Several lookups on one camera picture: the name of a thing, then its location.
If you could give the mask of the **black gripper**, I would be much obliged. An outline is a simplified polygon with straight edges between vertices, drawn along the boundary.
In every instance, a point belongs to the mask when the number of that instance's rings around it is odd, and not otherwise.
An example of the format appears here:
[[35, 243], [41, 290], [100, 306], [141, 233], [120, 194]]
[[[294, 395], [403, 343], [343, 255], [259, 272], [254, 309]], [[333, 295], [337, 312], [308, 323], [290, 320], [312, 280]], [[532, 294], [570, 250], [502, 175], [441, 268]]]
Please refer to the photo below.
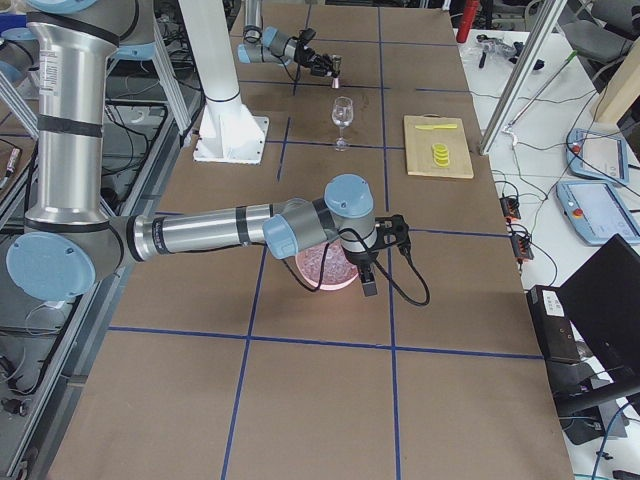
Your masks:
[[328, 54], [318, 55], [314, 49], [308, 46], [298, 47], [298, 64], [307, 68], [312, 76], [336, 77], [336, 72], [324, 65], [333, 64], [333, 56]]
[[370, 232], [368, 235], [362, 235], [362, 238], [371, 253], [365, 250], [362, 243], [352, 232], [342, 233], [342, 248], [346, 259], [359, 270], [359, 279], [364, 296], [371, 297], [378, 294], [375, 276], [371, 269], [373, 260], [378, 257], [376, 250], [377, 233]]

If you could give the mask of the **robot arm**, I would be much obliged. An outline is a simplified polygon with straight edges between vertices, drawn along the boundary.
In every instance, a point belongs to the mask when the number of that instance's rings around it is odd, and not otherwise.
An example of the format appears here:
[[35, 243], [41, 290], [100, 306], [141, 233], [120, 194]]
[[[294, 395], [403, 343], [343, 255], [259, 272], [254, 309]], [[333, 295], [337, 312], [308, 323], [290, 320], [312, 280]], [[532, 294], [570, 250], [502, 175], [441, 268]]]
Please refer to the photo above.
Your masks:
[[312, 76], [339, 81], [342, 57], [318, 53], [310, 46], [315, 38], [313, 28], [288, 35], [273, 26], [264, 26], [262, 2], [246, 1], [242, 43], [237, 47], [241, 63], [273, 63], [286, 68], [291, 63], [307, 69]]
[[332, 179], [319, 199], [241, 206], [191, 216], [112, 217], [100, 208], [106, 68], [122, 46], [154, 52], [149, 1], [33, 1], [28, 28], [39, 43], [38, 195], [6, 266], [26, 294], [63, 301], [119, 268], [157, 255], [266, 245], [285, 259], [339, 242], [375, 291], [383, 240], [368, 183]]

